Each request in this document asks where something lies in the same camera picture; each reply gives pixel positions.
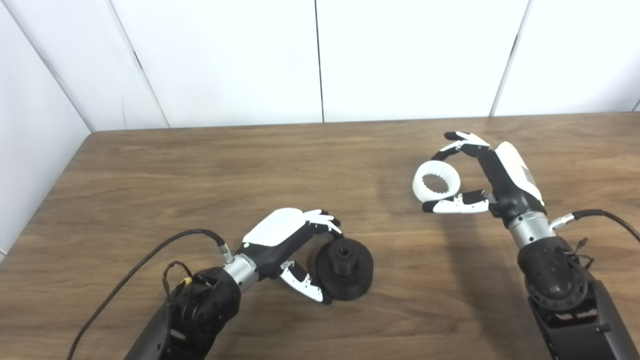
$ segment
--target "white gear ring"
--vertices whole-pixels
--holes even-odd
[[[444,180],[447,184],[447,191],[444,193],[435,192],[424,184],[424,176],[434,175]],[[455,195],[460,190],[460,175],[454,167],[444,161],[431,160],[420,165],[413,177],[413,193],[422,202],[431,200],[442,200],[451,195]]]

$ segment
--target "robotic hand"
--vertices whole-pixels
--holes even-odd
[[[443,147],[415,175],[413,189],[427,213],[477,213],[490,211],[502,219],[518,245],[518,265],[525,276],[529,305],[554,360],[638,360],[640,356],[627,328],[602,282],[589,272],[593,259],[578,255],[556,234],[556,229],[581,216],[605,215],[638,237],[637,231],[602,210],[577,211],[547,220],[542,196],[527,165],[508,142],[495,150],[478,136],[460,131],[446,133],[454,142]],[[455,194],[460,177],[442,162],[464,152],[475,157],[493,192]],[[426,188],[422,177],[440,176],[447,193]],[[589,263],[582,265],[582,258]]]
[[[226,264],[184,279],[168,296],[125,360],[201,360],[216,336],[239,310],[241,294],[264,279],[281,277],[315,301],[332,296],[289,258],[314,234],[342,239],[340,222],[324,211],[303,213],[284,208],[272,212],[245,237],[235,255],[222,241]]]

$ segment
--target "wire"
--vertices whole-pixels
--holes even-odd
[[[636,238],[638,242],[640,242],[640,233],[637,230],[635,230],[633,226],[631,226],[628,222],[622,220],[621,218],[617,217],[616,215],[613,215],[608,211],[604,211],[601,209],[587,209],[587,210],[574,211],[572,215],[576,220],[580,220],[581,218],[584,218],[584,217],[595,217],[595,216],[610,218],[611,220],[617,222],[622,227],[624,227],[628,232],[631,233],[631,235],[633,235]]]
[[[120,289],[122,289],[122,287],[125,286],[125,284],[127,284],[127,282],[131,279],[131,277],[133,277],[133,275],[144,264],[146,264],[147,261],[149,261],[149,259],[154,257],[158,252],[160,252],[160,250],[165,248],[167,245],[171,244],[175,240],[178,240],[179,238],[183,238],[183,237],[185,237],[187,235],[192,235],[192,234],[204,234],[204,235],[212,238],[213,240],[215,240],[216,244],[218,246],[223,246],[225,244],[225,240],[223,240],[218,234],[214,233],[211,230],[208,230],[208,229],[192,229],[192,230],[183,231],[183,232],[181,232],[179,234],[173,235],[172,237],[170,237],[167,240],[163,241],[160,245],[156,246],[155,249],[151,250],[151,252],[149,252],[144,258],[142,258],[142,260],[140,260],[140,262],[136,266],[134,266],[131,269],[131,271],[129,271],[129,273],[127,275],[125,275],[125,277],[122,278],[122,280],[120,280],[120,282],[116,285],[115,288],[113,288],[113,290],[107,296],[107,298],[104,299],[104,301],[100,304],[100,306],[93,312],[91,317],[89,317],[89,320],[87,320],[86,323],[82,326],[82,328],[80,328],[80,331],[77,333],[76,338],[74,339],[74,342],[71,344],[71,347],[69,348],[69,353],[67,354],[67,360],[71,360],[73,358],[74,352],[76,352],[76,348],[78,346],[78,343],[80,342],[80,339],[82,338],[82,336],[84,335],[86,330],[89,328],[89,326],[91,326],[93,321],[98,317],[98,315],[100,315],[102,310],[104,310],[104,308],[109,304],[109,302],[111,302],[111,299],[113,299],[113,297],[115,297],[115,295],[118,293],[118,291],[120,291]]]

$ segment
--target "wooden tabletop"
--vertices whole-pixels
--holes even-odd
[[[0,264],[0,357],[63,359],[113,286],[174,233],[206,227],[237,248],[271,211],[294,207],[328,210],[368,246],[371,289],[324,306],[262,281],[211,359],[548,360],[501,221],[425,214],[413,195],[415,170],[451,130],[513,143],[550,218],[602,208],[640,227],[640,113],[95,133]],[[463,191],[489,188],[475,159],[447,161]],[[606,218],[560,234],[590,238],[583,252],[640,348],[640,244]],[[307,263],[326,241],[294,259]],[[124,357],[162,303],[174,259],[193,270],[222,264],[203,236],[170,245],[110,303],[77,359]]]

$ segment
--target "white wall panel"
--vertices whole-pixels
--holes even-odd
[[[324,119],[487,116],[526,0],[317,0]]]
[[[114,0],[175,127],[320,122],[313,0]]]
[[[167,127],[105,0],[3,0],[95,130]]]
[[[640,1],[532,1],[496,116],[633,110]]]
[[[0,250],[11,247],[88,134],[0,3]]]

